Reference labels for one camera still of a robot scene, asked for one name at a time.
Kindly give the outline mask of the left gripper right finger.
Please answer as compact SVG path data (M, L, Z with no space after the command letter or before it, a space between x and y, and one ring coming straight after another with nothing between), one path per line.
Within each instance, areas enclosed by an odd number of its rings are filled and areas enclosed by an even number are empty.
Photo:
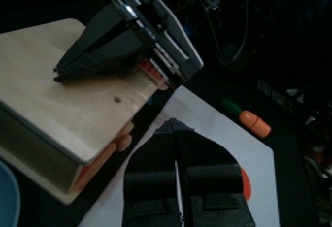
M173 120L185 227L256 227L241 167L229 151Z

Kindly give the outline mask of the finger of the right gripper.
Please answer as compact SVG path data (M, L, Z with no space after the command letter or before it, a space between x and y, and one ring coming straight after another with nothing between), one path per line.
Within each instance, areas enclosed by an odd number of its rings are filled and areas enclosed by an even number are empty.
M140 58L135 19L111 4L94 16L55 68L57 73L111 73L135 67Z
M134 21L91 21L55 67L55 82L128 71L152 48L151 36Z

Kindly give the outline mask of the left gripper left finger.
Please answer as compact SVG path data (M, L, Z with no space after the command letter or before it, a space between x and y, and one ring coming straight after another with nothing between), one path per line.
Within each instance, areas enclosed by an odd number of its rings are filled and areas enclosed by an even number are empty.
M171 121L132 153L123 179L122 227L181 227Z

